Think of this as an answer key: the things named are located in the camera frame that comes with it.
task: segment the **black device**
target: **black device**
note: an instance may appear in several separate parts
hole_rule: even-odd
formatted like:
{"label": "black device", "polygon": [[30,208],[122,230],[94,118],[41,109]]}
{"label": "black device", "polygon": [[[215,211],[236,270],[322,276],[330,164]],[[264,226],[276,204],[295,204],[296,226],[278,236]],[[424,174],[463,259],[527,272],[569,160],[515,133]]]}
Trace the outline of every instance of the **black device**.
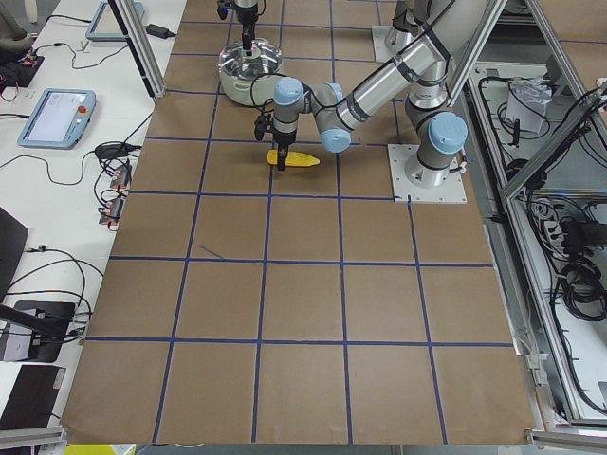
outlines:
{"label": "black device", "polygon": [[6,87],[29,87],[44,60],[44,57],[36,57],[0,65],[0,93]]}
{"label": "black device", "polygon": [[[52,363],[59,356],[75,310],[73,302],[20,300],[14,308],[0,305],[0,320],[9,322],[8,332],[13,325],[31,331],[28,355],[23,360]],[[6,350],[9,337],[9,333],[0,337],[0,351]]]}
{"label": "black device", "polygon": [[0,208],[0,303],[9,290],[27,239],[28,228]]}
{"label": "black device", "polygon": [[157,26],[156,24],[149,24],[145,26],[145,31],[148,33],[148,35],[156,36],[157,38],[162,38],[163,40],[176,36],[166,27]]}
{"label": "black device", "polygon": [[588,248],[607,246],[607,225],[576,220],[561,221],[564,253],[571,257],[587,254]]}
{"label": "black device", "polygon": [[64,379],[65,368],[22,365],[0,417],[0,430],[45,428]]}

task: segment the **power adapter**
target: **power adapter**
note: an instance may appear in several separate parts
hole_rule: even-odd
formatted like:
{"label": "power adapter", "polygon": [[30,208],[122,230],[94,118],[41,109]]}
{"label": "power adapter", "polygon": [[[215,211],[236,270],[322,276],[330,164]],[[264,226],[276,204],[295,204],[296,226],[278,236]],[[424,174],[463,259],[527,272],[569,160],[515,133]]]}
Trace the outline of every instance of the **power adapter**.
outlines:
{"label": "power adapter", "polygon": [[140,147],[123,142],[109,142],[95,147],[95,156],[97,159],[124,158],[130,152],[138,150]]}
{"label": "power adapter", "polygon": [[169,29],[157,26],[156,24],[149,24],[145,26],[145,31],[148,32],[148,35],[156,36],[157,38],[162,38],[163,40],[177,36]]}

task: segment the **yellow object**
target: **yellow object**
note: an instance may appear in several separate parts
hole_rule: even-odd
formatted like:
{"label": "yellow object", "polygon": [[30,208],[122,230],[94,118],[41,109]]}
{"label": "yellow object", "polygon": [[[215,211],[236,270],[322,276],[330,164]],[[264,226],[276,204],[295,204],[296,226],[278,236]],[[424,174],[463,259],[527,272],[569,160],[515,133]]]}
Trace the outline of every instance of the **yellow object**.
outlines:
{"label": "yellow object", "polygon": [[[267,163],[276,166],[278,162],[278,151],[276,149],[267,152]],[[309,168],[316,166],[321,161],[312,155],[302,154],[301,152],[290,152],[286,157],[286,166],[292,168]]]}
{"label": "yellow object", "polygon": [[65,455],[134,455],[135,449],[137,448],[134,444],[123,444],[123,445],[69,445],[65,448]]}

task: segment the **blue joint cap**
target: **blue joint cap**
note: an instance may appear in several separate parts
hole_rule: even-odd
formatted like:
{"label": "blue joint cap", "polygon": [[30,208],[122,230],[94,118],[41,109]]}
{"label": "blue joint cap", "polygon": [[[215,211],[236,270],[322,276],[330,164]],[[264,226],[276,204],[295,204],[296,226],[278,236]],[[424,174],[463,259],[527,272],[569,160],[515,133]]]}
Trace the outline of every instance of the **blue joint cap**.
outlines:
{"label": "blue joint cap", "polygon": [[328,83],[327,85],[331,87],[335,92],[335,96],[337,97],[338,102],[343,100],[343,90],[341,90],[341,85],[339,85],[338,83]]}
{"label": "blue joint cap", "polygon": [[443,155],[455,155],[464,147],[468,126],[452,112],[441,112],[430,120],[428,136],[432,146]]}
{"label": "blue joint cap", "polygon": [[327,152],[338,154],[350,147],[352,135],[341,128],[332,128],[321,133],[321,140]]}
{"label": "blue joint cap", "polygon": [[302,97],[304,88],[295,78],[281,78],[274,89],[274,102],[279,106],[290,106]]}

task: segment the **robotic arm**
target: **robotic arm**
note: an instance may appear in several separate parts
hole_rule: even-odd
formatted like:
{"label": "robotic arm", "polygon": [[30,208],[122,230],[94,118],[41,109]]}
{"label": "robotic arm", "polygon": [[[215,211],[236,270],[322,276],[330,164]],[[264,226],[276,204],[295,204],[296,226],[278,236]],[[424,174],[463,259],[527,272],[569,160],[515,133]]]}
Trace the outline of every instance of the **robotic arm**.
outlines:
{"label": "robotic arm", "polygon": [[336,84],[304,85],[283,78],[274,92],[273,115],[257,118],[255,135],[271,132],[278,145],[278,168],[285,168],[289,146],[297,137],[300,114],[314,114],[324,148],[339,153],[348,148],[351,132],[368,120],[396,94],[413,84],[407,114],[420,135],[417,155],[425,175],[420,186],[435,186],[449,172],[452,156],[463,147],[464,121],[443,108],[447,100],[447,61],[462,48],[478,27],[487,0],[416,0],[414,17],[420,25],[417,38],[391,61],[344,96]]}
{"label": "robotic arm", "polygon": [[259,19],[257,0],[217,0],[217,14],[222,21],[228,17],[229,9],[236,12],[236,18],[243,26],[243,49],[250,57],[255,39],[255,24]]}
{"label": "robotic arm", "polygon": [[16,60],[33,45],[33,38],[19,27],[0,2],[0,63]]}
{"label": "robotic arm", "polygon": [[418,29],[414,16],[414,0],[398,0],[392,26],[384,43],[396,53],[414,39]]}

